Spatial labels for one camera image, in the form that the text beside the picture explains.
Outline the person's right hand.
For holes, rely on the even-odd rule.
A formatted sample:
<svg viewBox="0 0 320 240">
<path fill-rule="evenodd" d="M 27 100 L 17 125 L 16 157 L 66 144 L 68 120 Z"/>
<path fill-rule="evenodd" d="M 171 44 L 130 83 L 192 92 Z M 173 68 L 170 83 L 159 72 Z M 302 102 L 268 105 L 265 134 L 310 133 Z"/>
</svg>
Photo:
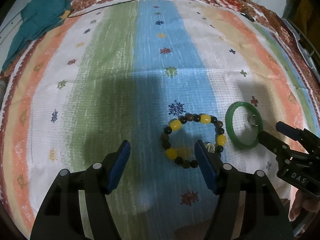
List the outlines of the person's right hand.
<svg viewBox="0 0 320 240">
<path fill-rule="evenodd" d="M 290 220 L 294 221 L 299 216 L 302 209 L 317 213 L 319 211 L 319 197 L 298 190 L 289 213 Z"/>
</svg>

